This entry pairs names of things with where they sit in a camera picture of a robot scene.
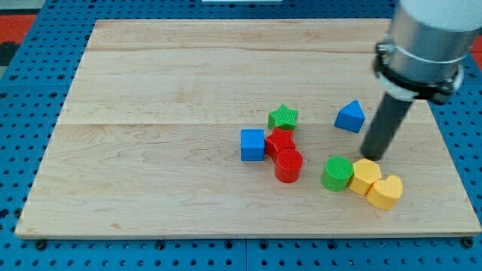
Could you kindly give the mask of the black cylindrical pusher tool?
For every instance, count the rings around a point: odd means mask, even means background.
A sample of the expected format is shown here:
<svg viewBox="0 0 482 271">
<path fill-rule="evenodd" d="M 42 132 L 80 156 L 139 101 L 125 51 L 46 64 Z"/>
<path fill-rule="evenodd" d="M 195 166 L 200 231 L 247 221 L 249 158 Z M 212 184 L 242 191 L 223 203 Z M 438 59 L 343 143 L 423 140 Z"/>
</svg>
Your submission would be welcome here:
<svg viewBox="0 0 482 271">
<path fill-rule="evenodd" d="M 402 101 L 386 93 L 360 147 L 360 153 L 369 160 L 380 160 L 387 151 L 413 101 Z"/>
</svg>

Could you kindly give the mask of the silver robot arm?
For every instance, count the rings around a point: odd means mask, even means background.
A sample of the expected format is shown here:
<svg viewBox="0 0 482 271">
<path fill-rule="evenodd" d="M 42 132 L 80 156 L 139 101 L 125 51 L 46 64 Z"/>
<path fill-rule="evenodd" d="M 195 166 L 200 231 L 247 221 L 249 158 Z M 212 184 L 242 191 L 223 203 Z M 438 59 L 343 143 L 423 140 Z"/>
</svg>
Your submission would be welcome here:
<svg viewBox="0 0 482 271">
<path fill-rule="evenodd" d="M 415 100 L 443 105 L 456 93 L 480 31 L 480 0 L 398 1 L 375 45 L 374 74 L 385 94 L 361 144 L 363 157 L 383 157 Z"/>
</svg>

